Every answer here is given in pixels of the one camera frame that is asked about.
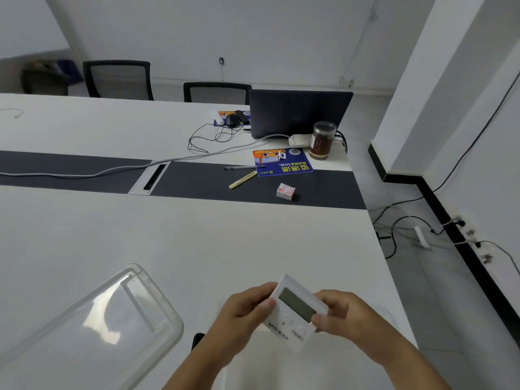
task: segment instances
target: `white desk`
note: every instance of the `white desk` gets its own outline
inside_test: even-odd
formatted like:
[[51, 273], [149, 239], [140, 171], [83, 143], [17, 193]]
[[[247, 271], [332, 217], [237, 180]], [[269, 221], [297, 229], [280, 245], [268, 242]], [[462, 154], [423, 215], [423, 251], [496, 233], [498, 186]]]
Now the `white desk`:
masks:
[[[212, 111], [244, 108], [25, 95], [0, 95], [0, 103], [25, 111], [18, 119], [0, 113], [0, 150], [156, 160], [189, 154], [188, 138]], [[248, 142], [241, 132], [204, 147]], [[274, 142], [283, 143], [258, 146]], [[198, 161], [250, 164], [251, 150]], [[311, 163], [350, 170], [341, 144], [330, 161]], [[0, 350], [131, 262], [185, 324], [138, 388], [166, 382], [219, 301], [284, 272], [311, 290], [349, 290], [385, 307], [415, 344], [366, 210], [0, 186], [0, 213]]]

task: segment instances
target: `black laptop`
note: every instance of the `black laptop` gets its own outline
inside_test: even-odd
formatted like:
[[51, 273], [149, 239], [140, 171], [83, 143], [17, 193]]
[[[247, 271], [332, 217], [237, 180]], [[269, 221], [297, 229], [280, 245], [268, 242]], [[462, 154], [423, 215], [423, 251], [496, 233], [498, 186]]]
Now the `black laptop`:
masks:
[[251, 136], [312, 134], [314, 124], [320, 121], [339, 126], [352, 95], [349, 91], [252, 89]]

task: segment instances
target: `glass jar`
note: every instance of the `glass jar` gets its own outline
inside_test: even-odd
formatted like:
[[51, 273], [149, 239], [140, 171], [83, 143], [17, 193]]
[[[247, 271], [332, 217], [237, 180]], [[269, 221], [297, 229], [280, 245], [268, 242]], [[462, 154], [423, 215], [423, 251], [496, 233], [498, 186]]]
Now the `glass jar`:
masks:
[[316, 122], [310, 139], [309, 154], [317, 160], [325, 160], [330, 153], [337, 126], [330, 122]]

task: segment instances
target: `timer lcd screen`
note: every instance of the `timer lcd screen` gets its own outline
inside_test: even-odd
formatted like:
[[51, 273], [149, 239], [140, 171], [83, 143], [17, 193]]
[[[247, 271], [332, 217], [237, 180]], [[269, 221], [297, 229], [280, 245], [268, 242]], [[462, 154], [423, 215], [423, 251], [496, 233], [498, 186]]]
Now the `timer lcd screen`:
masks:
[[294, 310], [304, 321], [310, 323], [313, 314], [316, 311], [303, 302], [296, 294], [290, 291], [288, 288], [284, 288], [280, 296], [278, 297], [283, 301], [289, 308]]

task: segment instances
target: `black computer mouse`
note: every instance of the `black computer mouse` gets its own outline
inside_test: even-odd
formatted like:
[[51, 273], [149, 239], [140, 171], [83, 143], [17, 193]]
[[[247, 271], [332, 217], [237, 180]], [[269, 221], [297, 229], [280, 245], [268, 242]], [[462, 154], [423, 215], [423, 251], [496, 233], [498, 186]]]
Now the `black computer mouse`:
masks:
[[235, 115], [234, 113], [227, 115], [226, 117], [226, 126], [229, 128], [235, 128], [240, 124], [240, 117]]

